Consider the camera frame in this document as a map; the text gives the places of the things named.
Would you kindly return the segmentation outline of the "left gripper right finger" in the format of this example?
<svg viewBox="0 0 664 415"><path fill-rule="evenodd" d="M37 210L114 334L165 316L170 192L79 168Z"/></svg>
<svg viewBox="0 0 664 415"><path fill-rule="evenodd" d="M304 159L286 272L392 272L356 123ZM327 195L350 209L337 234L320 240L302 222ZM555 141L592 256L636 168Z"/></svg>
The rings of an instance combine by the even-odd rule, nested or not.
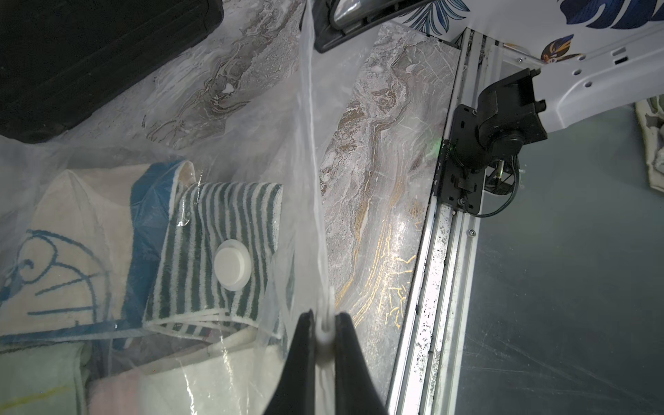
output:
<svg viewBox="0 0 664 415"><path fill-rule="evenodd" d="M335 414L387 414L348 313L335 316Z"/></svg>

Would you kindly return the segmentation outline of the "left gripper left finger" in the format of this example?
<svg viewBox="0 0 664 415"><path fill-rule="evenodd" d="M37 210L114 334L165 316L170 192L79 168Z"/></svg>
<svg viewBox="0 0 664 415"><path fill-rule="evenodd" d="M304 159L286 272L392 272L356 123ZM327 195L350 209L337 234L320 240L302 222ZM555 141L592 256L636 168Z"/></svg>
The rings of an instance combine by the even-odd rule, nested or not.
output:
<svg viewBox="0 0 664 415"><path fill-rule="evenodd" d="M282 375L264 415L314 414L315 366L315 317L313 311L308 311L297 321Z"/></svg>

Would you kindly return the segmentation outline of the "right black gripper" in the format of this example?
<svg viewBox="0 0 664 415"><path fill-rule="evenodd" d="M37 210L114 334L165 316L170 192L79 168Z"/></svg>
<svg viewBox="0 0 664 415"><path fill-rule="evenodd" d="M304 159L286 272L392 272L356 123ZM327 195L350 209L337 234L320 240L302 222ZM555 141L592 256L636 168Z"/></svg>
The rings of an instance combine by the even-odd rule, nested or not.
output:
<svg viewBox="0 0 664 415"><path fill-rule="evenodd" d="M306 5L300 19L300 29L306 17L311 17L314 30L314 49L326 53L362 33L396 17L429 4L426 0L388 1L323 1Z"/></svg>

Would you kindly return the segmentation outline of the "black white striped towel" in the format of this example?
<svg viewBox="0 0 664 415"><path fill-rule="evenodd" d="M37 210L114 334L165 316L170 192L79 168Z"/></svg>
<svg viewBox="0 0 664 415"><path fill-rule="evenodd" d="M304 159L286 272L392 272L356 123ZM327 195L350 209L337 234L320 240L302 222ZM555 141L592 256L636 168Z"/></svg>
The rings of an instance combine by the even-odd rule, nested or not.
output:
<svg viewBox="0 0 664 415"><path fill-rule="evenodd" d="M282 195L278 183L204 183L178 195L145 328L203 339L258 326Z"/></svg>

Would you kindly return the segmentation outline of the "clear plastic vacuum bag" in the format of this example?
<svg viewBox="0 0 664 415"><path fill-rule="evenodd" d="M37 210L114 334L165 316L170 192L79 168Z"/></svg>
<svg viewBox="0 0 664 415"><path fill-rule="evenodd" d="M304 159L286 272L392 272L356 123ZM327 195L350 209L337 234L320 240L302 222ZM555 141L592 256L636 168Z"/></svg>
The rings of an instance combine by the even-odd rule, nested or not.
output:
<svg viewBox="0 0 664 415"><path fill-rule="evenodd" d="M384 403L458 51L387 22L326 53L303 1L231 1L201 43L43 144L1 140L1 290L50 183L67 169L189 161L195 183L278 183L278 247L259 324L203 339L155 332L91 345L91 385L244 329L285 361L298 318L349 313ZM63 342L4 344L1 354ZM316 414L335 412L335 360L316 358Z"/></svg>

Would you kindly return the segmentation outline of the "cream striped towel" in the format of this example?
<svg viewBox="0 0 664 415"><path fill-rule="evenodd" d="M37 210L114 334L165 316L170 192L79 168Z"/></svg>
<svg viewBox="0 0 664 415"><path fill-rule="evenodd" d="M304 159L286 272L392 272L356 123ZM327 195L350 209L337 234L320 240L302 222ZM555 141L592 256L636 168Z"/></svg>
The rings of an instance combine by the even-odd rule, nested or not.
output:
<svg viewBox="0 0 664 415"><path fill-rule="evenodd" d="M86 414L86 342L63 342L1 354L1 413Z"/></svg>

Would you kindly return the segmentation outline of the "blue white patterned towel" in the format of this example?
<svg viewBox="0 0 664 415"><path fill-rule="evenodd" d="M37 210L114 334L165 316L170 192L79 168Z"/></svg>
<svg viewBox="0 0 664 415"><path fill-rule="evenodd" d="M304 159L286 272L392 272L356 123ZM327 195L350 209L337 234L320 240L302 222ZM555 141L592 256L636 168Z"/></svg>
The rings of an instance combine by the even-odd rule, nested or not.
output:
<svg viewBox="0 0 664 415"><path fill-rule="evenodd" d="M1 290L1 341L145 334L169 221L189 161L67 169L48 186Z"/></svg>

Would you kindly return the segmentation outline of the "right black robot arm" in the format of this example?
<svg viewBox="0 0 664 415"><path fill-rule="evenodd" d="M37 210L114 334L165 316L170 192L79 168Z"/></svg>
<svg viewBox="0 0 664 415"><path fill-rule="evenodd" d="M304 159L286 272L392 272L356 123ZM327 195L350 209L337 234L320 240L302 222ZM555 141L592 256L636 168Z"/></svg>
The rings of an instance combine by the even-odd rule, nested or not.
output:
<svg viewBox="0 0 664 415"><path fill-rule="evenodd" d="M300 28L325 53L390 20L490 36L540 63L480 93L475 131L451 149L467 169L663 91L660 1L309 1Z"/></svg>

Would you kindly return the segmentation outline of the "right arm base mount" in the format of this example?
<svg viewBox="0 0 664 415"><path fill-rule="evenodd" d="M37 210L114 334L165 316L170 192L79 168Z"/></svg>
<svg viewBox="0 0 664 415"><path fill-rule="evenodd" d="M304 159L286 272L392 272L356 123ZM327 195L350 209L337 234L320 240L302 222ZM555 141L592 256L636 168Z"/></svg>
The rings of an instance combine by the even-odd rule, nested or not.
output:
<svg viewBox="0 0 664 415"><path fill-rule="evenodd" d="M515 200L520 188L520 163L517 156L490 155L478 139L476 110L459 105L441 150L439 201L455 211L484 219L500 214ZM494 211L482 213L485 191L507 200Z"/></svg>

